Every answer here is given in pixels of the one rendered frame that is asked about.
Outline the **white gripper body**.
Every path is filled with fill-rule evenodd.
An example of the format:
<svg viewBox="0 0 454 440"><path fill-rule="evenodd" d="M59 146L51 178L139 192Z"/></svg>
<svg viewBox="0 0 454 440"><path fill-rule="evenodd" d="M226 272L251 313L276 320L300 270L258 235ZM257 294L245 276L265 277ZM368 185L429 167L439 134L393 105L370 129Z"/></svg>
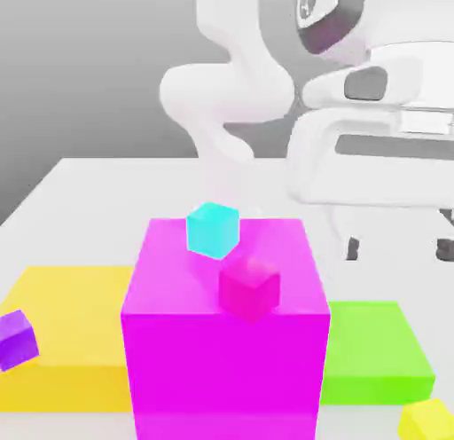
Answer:
<svg viewBox="0 0 454 440"><path fill-rule="evenodd" d="M454 161L338 154L341 135L380 137L396 117L371 109L303 114L287 147L289 192L302 203L454 208Z"/></svg>

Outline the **small magenta cube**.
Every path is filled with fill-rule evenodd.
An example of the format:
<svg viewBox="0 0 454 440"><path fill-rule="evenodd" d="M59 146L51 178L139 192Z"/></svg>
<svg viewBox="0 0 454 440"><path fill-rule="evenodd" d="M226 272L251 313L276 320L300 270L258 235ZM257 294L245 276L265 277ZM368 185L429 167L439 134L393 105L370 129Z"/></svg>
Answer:
<svg viewBox="0 0 454 440"><path fill-rule="evenodd" d="M226 265L218 278L218 301L226 311L255 322L280 303L280 270L253 255L243 255Z"/></svg>

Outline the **small cyan cube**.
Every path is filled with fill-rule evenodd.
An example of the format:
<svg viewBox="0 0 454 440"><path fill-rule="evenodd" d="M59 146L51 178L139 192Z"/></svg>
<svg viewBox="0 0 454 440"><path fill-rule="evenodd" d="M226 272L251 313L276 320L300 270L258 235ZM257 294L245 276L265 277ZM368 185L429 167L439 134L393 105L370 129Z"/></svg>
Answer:
<svg viewBox="0 0 454 440"><path fill-rule="evenodd" d="M186 217L187 248L215 260L224 259L239 243L239 211L206 202Z"/></svg>

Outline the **small yellow cube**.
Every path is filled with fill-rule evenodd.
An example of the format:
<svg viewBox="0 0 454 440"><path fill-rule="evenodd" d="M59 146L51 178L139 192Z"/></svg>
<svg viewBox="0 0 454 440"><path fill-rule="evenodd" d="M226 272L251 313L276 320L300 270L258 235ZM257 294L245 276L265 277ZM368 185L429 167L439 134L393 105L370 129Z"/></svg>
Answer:
<svg viewBox="0 0 454 440"><path fill-rule="evenodd" d="M397 435L400 440L454 440L454 415L439 398L405 405Z"/></svg>

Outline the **small purple cube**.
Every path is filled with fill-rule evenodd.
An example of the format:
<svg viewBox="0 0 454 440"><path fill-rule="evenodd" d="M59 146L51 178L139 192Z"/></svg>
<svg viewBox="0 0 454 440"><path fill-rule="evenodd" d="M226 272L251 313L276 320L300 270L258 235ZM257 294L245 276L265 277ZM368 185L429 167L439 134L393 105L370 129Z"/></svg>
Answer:
<svg viewBox="0 0 454 440"><path fill-rule="evenodd" d="M39 355L34 328L22 310L0 317L0 370L6 372Z"/></svg>

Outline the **large green box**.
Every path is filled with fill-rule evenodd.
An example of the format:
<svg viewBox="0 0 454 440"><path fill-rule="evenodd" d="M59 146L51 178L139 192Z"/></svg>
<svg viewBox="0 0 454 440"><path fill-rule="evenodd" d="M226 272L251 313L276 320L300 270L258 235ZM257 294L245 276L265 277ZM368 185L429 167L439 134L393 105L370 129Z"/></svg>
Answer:
<svg viewBox="0 0 454 440"><path fill-rule="evenodd" d="M321 405L405 405L431 397L435 374L400 306L331 301Z"/></svg>

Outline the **large magenta box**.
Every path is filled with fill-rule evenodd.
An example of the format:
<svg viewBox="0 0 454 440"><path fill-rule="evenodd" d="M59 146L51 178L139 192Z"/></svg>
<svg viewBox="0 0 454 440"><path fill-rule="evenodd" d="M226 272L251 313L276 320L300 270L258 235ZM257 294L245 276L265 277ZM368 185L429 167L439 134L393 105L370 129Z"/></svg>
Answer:
<svg viewBox="0 0 454 440"><path fill-rule="evenodd" d="M280 274L275 310L247 322L218 302L252 256ZM331 313L299 219L244 219L222 261L153 219L121 308L137 440L315 440Z"/></svg>

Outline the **large yellow box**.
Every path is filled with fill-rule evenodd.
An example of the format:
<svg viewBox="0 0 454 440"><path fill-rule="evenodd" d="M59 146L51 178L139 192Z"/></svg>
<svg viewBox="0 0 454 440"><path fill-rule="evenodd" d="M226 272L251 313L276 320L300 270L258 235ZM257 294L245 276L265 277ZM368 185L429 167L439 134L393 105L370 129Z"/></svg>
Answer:
<svg viewBox="0 0 454 440"><path fill-rule="evenodd" d="M129 266L30 266L0 302L22 310L38 357L0 373L0 412L127 413L121 334Z"/></svg>

